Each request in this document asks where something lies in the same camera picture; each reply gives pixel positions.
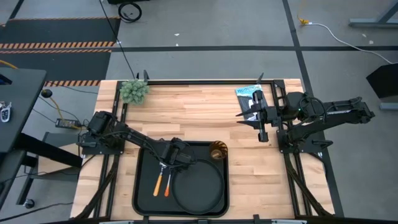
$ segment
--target black frying pan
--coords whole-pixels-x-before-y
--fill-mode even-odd
[[[212,211],[224,192],[224,179],[213,163],[198,159],[187,170],[174,173],[171,191],[182,210],[194,215]]]

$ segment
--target black desk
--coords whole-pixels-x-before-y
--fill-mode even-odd
[[[12,81],[0,85],[0,101],[12,102],[11,119],[0,122],[0,209],[7,197],[19,167],[35,167],[37,158],[26,152],[44,156],[73,167],[81,167],[82,159],[72,153],[21,133],[43,88],[46,71],[0,68],[0,74]]]

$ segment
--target concrete floor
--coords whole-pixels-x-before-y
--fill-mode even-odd
[[[398,29],[352,29],[347,26],[350,17],[376,17],[391,2],[307,0],[301,16],[329,26],[337,37],[354,45],[398,45]],[[16,3],[17,0],[2,1],[0,24],[6,21]],[[289,0],[293,18],[299,3],[299,0]],[[116,6],[104,5],[109,16],[117,14]],[[124,47],[175,44],[293,46],[284,7],[279,0],[151,0],[139,2],[139,5],[143,10],[142,19],[133,24],[121,24],[119,38]],[[17,17],[26,18],[90,16],[103,16],[97,0],[25,0],[17,14]],[[340,46],[322,27],[299,27],[298,21],[295,21],[295,26],[300,45]],[[398,62],[398,52],[379,53]],[[295,52],[129,52],[126,55],[135,72],[146,69],[152,79],[255,78],[262,72],[264,78],[301,78]],[[398,168],[395,162],[398,158],[395,134],[398,113],[378,109],[380,100],[365,79],[384,65],[384,61],[362,52],[304,52],[303,56],[316,97],[333,101],[362,96],[376,114],[369,124],[347,124],[325,132],[326,138],[335,142],[329,152],[345,216],[398,220],[398,177],[395,173]],[[112,53],[106,78],[129,77],[131,74],[122,54]],[[79,119],[89,119],[93,114],[95,95],[61,87],[52,90],[60,107]],[[56,111],[40,100],[35,109],[51,119],[57,117]],[[30,115],[28,123],[34,128],[27,125],[24,132],[39,139],[46,131],[65,132],[35,112]],[[22,183],[22,178],[15,181],[7,198],[8,207],[0,211],[1,218],[26,211],[14,205]],[[35,180],[29,198],[36,201],[37,208],[56,202],[72,202],[75,186],[75,182]],[[66,220],[70,208],[54,207],[6,223]]]

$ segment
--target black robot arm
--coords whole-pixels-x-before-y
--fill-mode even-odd
[[[118,145],[120,139],[123,139],[150,150],[160,162],[169,167],[188,166],[195,163],[195,157],[183,152],[188,144],[181,139],[173,138],[171,141],[152,139],[118,121],[112,113],[106,111],[96,112],[87,130],[99,144],[113,148]]]
[[[366,103],[361,101],[361,97],[323,103],[306,93],[293,92],[286,95],[284,98],[285,106],[280,108],[265,106],[265,99],[261,90],[253,93],[253,99],[256,103],[249,110],[237,116],[257,112],[257,121],[238,122],[260,130],[259,141],[262,142],[268,141],[264,124],[278,126],[285,121],[289,122],[295,119],[301,121],[285,132],[284,142],[291,145],[302,142],[313,133],[344,123],[364,124],[374,117],[374,113],[369,110]]]

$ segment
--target orange handle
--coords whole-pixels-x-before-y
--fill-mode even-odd
[[[168,197],[169,196],[169,185],[166,187],[166,191],[164,192],[164,196]]]
[[[159,175],[159,177],[157,178],[156,187],[155,187],[155,190],[154,190],[154,196],[155,197],[159,193],[159,188],[160,188],[161,181],[162,181],[162,175]]]

